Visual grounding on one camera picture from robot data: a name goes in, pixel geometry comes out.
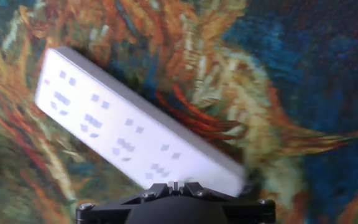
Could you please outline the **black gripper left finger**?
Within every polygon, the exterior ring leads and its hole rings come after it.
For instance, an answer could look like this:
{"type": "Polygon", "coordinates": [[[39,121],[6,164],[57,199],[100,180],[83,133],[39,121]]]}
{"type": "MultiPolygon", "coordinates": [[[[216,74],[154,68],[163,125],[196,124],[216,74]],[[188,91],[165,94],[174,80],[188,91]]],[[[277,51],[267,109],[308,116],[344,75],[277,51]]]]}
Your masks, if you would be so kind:
{"type": "Polygon", "coordinates": [[[177,189],[176,182],[153,184],[149,189],[105,206],[83,203],[76,209],[76,224],[125,223],[138,205],[169,197],[177,189]]]}

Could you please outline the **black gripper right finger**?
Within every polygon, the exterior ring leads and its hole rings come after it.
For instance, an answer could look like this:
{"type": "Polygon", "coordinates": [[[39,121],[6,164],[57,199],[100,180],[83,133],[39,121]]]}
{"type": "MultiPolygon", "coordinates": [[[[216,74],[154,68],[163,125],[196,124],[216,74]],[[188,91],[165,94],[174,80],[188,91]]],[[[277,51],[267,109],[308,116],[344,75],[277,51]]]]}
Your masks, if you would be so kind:
{"type": "Polygon", "coordinates": [[[188,223],[275,223],[275,202],[243,200],[206,188],[197,182],[176,182],[179,210],[188,223]]]}

